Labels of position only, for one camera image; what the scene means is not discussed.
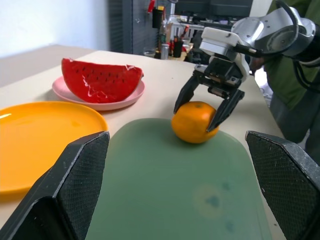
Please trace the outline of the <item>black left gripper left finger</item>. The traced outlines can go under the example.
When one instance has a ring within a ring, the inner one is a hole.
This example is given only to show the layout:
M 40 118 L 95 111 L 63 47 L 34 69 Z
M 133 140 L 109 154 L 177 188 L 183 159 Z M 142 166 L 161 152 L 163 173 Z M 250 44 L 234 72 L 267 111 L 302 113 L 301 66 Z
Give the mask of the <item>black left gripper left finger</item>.
M 85 240 L 109 142 L 101 131 L 69 143 L 0 229 L 0 240 Z

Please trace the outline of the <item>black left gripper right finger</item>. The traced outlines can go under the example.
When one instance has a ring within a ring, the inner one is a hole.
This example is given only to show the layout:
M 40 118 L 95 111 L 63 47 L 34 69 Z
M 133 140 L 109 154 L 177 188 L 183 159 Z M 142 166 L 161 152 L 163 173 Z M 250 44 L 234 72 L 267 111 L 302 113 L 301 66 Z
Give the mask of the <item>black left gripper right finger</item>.
M 262 194 L 286 240 L 320 240 L 320 165 L 281 137 L 249 130 L 245 140 Z

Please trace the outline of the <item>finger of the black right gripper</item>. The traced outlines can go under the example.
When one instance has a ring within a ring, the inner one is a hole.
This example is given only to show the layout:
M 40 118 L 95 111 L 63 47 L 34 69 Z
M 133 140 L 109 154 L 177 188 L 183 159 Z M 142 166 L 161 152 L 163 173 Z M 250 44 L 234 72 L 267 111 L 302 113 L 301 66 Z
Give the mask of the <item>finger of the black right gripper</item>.
M 212 132 L 221 123 L 223 123 L 233 112 L 240 100 L 245 96 L 245 92 L 239 89 L 232 90 L 229 95 L 222 101 L 216 113 L 212 117 L 207 132 Z
M 198 78 L 192 75 L 179 92 L 175 101 L 173 113 L 176 114 L 181 106 L 188 103 L 194 96 L 195 89 L 199 86 Z

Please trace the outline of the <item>orange mandarin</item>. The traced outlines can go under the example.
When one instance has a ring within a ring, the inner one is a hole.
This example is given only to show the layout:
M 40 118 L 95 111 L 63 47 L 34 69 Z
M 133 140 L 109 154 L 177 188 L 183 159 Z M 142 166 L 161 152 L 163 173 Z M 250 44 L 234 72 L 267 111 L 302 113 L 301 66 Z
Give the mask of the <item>orange mandarin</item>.
M 216 127 L 208 132 L 207 128 L 215 116 L 216 109 L 202 101 L 190 101 L 182 105 L 171 119 L 175 135 L 191 144 L 201 144 L 213 138 L 219 131 Z

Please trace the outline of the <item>orange plate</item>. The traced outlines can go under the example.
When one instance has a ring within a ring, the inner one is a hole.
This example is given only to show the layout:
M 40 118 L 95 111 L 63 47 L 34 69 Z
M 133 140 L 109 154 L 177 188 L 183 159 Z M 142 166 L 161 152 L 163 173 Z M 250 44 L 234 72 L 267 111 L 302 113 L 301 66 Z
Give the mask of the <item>orange plate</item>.
M 0 109 L 0 203 L 24 196 L 69 143 L 106 130 L 101 114 L 75 103 L 41 101 Z

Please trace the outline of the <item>green plate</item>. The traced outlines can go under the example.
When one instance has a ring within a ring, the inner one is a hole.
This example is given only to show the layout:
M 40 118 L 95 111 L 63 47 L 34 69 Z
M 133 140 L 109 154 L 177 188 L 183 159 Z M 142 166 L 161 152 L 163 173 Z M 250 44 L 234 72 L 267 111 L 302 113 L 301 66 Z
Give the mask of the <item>green plate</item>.
M 272 240 L 251 158 L 222 131 L 202 144 L 168 119 L 129 122 L 110 139 L 85 240 Z

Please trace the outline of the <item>pink plate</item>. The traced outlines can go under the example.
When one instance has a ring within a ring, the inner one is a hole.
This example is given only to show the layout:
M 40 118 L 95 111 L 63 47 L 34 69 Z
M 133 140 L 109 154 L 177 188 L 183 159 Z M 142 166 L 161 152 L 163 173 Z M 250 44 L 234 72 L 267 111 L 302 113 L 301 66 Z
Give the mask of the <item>pink plate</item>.
M 62 76 L 53 82 L 52 90 L 60 99 L 64 101 L 81 104 L 96 111 L 112 111 L 122 109 L 136 103 L 145 91 L 145 83 L 141 80 L 135 91 L 129 97 L 123 101 L 113 103 L 89 103 L 81 100 L 68 89 Z

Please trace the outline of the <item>black pen holder cup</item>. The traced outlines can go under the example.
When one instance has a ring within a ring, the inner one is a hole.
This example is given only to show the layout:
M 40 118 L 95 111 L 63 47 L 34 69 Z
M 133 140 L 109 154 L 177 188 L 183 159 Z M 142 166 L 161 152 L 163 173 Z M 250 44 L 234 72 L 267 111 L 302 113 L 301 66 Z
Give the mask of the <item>black pen holder cup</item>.
M 180 58 L 183 50 L 184 42 L 182 40 L 173 43 L 173 57 Z

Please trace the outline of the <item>silver metal can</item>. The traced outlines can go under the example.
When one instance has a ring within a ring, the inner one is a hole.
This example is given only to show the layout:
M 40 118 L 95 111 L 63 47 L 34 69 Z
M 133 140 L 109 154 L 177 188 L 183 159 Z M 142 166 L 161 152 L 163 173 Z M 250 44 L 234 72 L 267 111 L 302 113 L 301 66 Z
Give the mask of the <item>silver metal can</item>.
M 160 50 L 160 59 L 161 60 L 167 60 L 169 57 L 169 44 L 162 43 L 161 44 L 161 50 Z

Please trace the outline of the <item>clear plastic bottle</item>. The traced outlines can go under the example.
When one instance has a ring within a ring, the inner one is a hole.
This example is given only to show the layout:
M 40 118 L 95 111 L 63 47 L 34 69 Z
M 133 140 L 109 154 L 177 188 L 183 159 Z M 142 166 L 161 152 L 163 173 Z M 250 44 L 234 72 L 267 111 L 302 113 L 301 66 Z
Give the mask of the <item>clear plastic bottle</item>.
M 166 20 L 162 21 L 162 24 L 159 29 L 159 47 L 162 47 L 162 44 L 165 44 L 167 38 L 167 22 Z

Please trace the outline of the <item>black computer monitor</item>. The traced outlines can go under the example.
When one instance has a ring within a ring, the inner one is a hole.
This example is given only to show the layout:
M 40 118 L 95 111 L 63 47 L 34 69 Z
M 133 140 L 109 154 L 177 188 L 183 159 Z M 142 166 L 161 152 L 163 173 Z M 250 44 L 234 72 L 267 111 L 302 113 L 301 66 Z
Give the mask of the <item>black computer monitor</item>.
M 176 15 L 213 17 L 248 17 L 253 0 L 178 0 Z

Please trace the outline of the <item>person in green jacket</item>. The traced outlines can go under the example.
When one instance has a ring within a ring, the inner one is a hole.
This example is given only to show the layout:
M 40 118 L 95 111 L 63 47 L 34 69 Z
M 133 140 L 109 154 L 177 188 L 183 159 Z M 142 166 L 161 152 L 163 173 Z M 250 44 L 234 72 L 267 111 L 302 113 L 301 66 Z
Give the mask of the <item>person in green jacket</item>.
M 306 90 L 298 83 L 289 58 L 255 58 L 250 69 L 261 67 L 273 91 L 270 111 L 282 134 L 297 144 L 306 139 L 306 153 L 320 165 L 320 93 Z

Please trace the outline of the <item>black box with yellow label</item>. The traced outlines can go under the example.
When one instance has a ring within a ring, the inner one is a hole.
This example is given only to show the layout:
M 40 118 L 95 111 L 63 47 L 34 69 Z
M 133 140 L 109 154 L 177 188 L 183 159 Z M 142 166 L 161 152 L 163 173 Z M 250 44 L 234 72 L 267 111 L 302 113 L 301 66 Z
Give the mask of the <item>black box with yellow label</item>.
M 164 6 L 158 6 L 157 8 L 152 9 L 152 28 L 159 29 L 163 22 L 164 17 Z

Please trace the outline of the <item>dark grey pegboard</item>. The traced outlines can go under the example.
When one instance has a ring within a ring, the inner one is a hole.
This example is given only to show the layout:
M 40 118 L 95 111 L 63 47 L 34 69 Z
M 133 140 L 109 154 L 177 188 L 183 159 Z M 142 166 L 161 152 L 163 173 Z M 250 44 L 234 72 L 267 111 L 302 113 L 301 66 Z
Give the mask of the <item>dark grey pegboard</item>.
M 148 12 L 151 0 L 122 0 L 123 52 L 143 55 L 154 50 L 158 32 L 152 27 L 153 15 Z

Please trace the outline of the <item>red watermelon slice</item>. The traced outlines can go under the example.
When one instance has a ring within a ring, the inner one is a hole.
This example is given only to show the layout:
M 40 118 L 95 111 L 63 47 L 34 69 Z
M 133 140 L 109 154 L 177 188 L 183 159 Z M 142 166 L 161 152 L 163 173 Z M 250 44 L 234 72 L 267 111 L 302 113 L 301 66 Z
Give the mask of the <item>red watermelon slice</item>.
M 94 104 L 121 102 L 129 97 L 144 76 L 134 65 L 98 64 L 63 58 L 61 71 L 68 89 Z

